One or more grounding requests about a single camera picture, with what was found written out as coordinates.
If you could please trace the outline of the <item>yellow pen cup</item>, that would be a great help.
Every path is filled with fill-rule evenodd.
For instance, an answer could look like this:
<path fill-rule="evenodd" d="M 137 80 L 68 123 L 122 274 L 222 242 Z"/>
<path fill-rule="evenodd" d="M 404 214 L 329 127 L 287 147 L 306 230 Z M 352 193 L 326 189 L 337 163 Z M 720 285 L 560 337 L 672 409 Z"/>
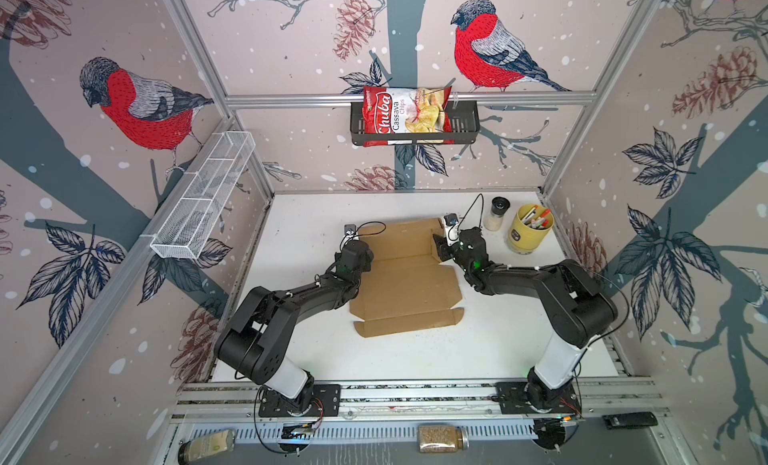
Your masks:
<path fill-rule="evenodd" d="M 515 253 L 529 255 L 539 247 L 554 223 L 554 214 L 549 208 L 526 204 L 514 215 L 506 233 L 506 244 Z"/>

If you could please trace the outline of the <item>black remote device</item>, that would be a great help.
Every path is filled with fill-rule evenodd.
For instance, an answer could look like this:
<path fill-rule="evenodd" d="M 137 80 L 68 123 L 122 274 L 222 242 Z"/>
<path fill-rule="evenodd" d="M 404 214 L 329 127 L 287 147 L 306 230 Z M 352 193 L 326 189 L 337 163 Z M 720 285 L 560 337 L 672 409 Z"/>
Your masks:
<path fill-rule="evenodd" d="M 609 430 L 643 429 L 658 425 L 657 417 L 648 411 L 604 415 L 602 419 Z"/>

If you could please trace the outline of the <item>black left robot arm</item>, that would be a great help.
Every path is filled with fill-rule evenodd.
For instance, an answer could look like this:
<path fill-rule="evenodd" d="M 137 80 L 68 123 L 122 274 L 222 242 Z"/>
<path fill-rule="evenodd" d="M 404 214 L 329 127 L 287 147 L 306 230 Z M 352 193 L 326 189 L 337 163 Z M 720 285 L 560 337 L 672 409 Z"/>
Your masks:
<path fill-rule="evenodd" d="M 214 346 L 216 358 L 238 379 L 274 392 L 292 413 L 305 412 L 314 402 L 314 377 L 286 358 L 293 332 L 300 322 L 357 297 L 374 258 L 359 232 L 355 225 L 344 227 L 332 264 L 311 283 L 290 290 L 252 288 Z"/>

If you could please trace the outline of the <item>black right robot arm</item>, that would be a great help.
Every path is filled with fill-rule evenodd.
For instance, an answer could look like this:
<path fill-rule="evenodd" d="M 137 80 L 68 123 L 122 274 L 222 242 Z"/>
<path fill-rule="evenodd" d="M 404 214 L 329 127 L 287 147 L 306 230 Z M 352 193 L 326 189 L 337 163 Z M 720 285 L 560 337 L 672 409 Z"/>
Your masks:
<path fill-rule="evenodd" d="M 490 260 L 482 229 L 461 230 L 451 213 L 439 219 L 443 232 L 433 236 L 438 257 L 464 272 L 474 291 L 487 295 L 537 298 L 553 330 L 543 355 L 527 375 L 530 406 L 548 412 L 566 395 L 591 343 L 618 318 L 618 309 L 602 287 L 576 261 L 543 267 L 512 267 Z"/>

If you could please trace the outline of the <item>red cassava chips bag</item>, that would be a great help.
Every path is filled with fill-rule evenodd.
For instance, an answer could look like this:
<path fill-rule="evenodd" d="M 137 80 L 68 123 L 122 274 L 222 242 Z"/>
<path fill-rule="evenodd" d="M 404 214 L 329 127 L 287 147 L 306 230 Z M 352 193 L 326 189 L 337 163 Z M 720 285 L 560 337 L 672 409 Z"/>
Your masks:
<path fill-rule="evenodd" d="M 363 88 L 365 135 L 452 133 L 446 107 L 452 88 Z"/>

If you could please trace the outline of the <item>brown cardboard box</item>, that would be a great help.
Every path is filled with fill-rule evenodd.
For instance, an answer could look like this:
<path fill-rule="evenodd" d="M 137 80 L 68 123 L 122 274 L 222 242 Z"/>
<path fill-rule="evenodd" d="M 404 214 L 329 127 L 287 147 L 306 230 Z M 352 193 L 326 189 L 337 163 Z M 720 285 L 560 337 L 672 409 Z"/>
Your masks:
<path fill-rule="evenodd" d="M 360 239 L 374 259 L 350 302 L 358 335 L 373 338 L 460 323 L 458 277 L 440 260 L 434 236 L 444 236 L 437 218 L 362 227 Z"/>

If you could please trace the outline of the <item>black wall basket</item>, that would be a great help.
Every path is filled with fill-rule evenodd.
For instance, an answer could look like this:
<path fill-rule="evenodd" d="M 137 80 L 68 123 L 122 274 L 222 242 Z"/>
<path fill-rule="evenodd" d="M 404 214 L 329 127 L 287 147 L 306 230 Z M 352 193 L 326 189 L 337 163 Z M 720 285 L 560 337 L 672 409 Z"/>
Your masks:
<path fill-rule="evenodd" d="M 356 146 L 369 146 L 371 143 L 394 145 L 471 145 L 480 132 L 478 105 L 476 101 L 451 101 L 448 104 L 446 122 L 449 132 L 439 133 L 404 133 L 404 134 L 367 134 L 364 129 L 363 104 L 353 103 L 350 111 L 350 136 Z"/>

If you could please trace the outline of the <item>black lid spice shaker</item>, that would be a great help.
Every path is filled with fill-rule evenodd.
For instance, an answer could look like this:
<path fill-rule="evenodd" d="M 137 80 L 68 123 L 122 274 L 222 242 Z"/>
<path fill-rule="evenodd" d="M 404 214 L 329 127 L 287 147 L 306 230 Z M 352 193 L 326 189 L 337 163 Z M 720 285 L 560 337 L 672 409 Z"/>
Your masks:
<path fill-rule="evenodd" d="M 503 225 L 504 216 L 510 208 L 510 202 L 504 197 L 494 197 L 490 210 L 483 220 L 483 227 L 490 232 L 499 231 Z"/>

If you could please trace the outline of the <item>brown grain glass jar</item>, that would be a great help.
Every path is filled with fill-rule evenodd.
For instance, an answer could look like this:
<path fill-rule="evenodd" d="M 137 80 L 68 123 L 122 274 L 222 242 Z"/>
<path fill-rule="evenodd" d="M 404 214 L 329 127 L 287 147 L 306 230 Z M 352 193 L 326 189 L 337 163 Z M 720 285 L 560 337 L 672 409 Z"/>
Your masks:
<path fill-rule="evenodd" d="M 417 438 L 420 453 L 455 453 L 469 448 L 468 436 L 454 425 L 420 425 Z"/>

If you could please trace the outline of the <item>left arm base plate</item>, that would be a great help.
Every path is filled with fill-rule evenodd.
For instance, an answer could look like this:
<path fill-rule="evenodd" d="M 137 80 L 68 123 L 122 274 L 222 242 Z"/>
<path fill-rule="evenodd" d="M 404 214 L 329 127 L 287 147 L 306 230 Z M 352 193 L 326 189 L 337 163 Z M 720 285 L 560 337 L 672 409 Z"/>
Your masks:
<path fill-rule="evenodd" d="M 296 398 L 287 398 L 268 387 L 256 399 L 259 418 L 336 417 L 341 387 L 338 384 L 305 386 Z"/>

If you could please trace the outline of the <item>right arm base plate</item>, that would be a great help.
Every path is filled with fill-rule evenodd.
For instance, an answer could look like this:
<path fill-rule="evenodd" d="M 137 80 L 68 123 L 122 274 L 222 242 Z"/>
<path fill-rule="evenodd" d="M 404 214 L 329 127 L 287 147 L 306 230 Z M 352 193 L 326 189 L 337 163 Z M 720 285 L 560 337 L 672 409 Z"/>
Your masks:
<path fill-rule="evenodd" d="M 522 381 L 495 384 L 494 401 L 504 415 L 561 414 L 579 415 L 582 407 L 573 380 L 561 388 L 549 389 L 543 384 Z"/>

